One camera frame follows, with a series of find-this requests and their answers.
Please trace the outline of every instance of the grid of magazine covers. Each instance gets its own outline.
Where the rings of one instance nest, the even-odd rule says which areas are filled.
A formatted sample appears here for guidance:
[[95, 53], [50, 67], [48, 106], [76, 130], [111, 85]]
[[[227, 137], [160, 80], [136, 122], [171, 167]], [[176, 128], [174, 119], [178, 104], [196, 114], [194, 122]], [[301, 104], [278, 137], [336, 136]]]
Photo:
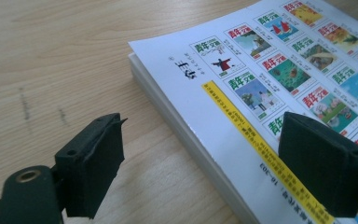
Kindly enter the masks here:
[[290, 96], [358, 144], [358, 31], [317, 2], [286, 2], [188, 46], [191, 53], [174, 62], [186, 78], [204, 74], [206, 64], [277, 142], [283, 113], [298, 111], [286, 103]]

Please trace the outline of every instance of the wood grain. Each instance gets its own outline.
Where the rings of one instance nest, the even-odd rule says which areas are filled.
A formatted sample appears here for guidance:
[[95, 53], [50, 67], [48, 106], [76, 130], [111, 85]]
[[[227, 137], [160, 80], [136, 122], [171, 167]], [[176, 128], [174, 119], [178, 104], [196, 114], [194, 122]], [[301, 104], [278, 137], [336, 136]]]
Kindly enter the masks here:
[[[93, 119], [119, 112], [126, 160], [97, 223], [238, 223], [132, 79], [128, 42], [255, 0], [0, 0], [0, 193]], [[358, 20], [358, 1], [328, 1]], [[82, 218], [67, 223], [91, 222]]]

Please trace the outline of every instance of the printed page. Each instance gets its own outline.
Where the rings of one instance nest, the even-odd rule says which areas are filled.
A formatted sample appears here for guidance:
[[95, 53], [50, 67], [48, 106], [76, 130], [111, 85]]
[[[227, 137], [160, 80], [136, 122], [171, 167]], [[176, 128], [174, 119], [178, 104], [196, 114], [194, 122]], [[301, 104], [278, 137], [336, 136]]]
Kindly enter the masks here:
[[[275, 153], [285, 111], [317, 119], [358, 144], [358, 21], [321, 0], [261, 1], [130, 44], [260, 220], [358, 223], [358, 217], [331, 221], [310, 215], [314, 208], [291, 195], [287, 183], [276, 182], [273, 167], [251, 148], [241, 148], [248, 141], [205, 92], [213, 83]], [[233, 164], [246, 172], [239, 174]], [[284, 211], [277, 209], [282, 204]]]

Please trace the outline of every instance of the wooden table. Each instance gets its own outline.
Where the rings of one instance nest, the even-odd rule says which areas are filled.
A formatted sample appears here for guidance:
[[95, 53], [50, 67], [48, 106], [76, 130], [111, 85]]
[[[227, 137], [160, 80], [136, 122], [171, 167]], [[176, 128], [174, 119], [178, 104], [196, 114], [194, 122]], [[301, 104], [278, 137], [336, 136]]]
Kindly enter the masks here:
[[[93, 119], [119, 112], [126, 160], [97, 223], [237, 223], [131, 76], [127, 44], [256, 0], [0, 0], [0, 193]], [[358, 20], [358, 0], [329, 0]], [[69, 218], [67, 223], [87, 223]]]

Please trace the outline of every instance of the metal screw hole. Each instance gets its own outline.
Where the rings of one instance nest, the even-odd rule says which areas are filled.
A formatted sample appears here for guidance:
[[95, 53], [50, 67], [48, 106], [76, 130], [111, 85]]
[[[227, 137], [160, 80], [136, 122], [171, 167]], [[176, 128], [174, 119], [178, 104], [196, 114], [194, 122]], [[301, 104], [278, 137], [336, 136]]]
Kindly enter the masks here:
[[26, 183], [31, 180], [36, 179], [38, 176], [40, 176], [41, 173], [38, 170], [30, 170], [26, 171], [16, 177], [16, 181], [19, 183]]

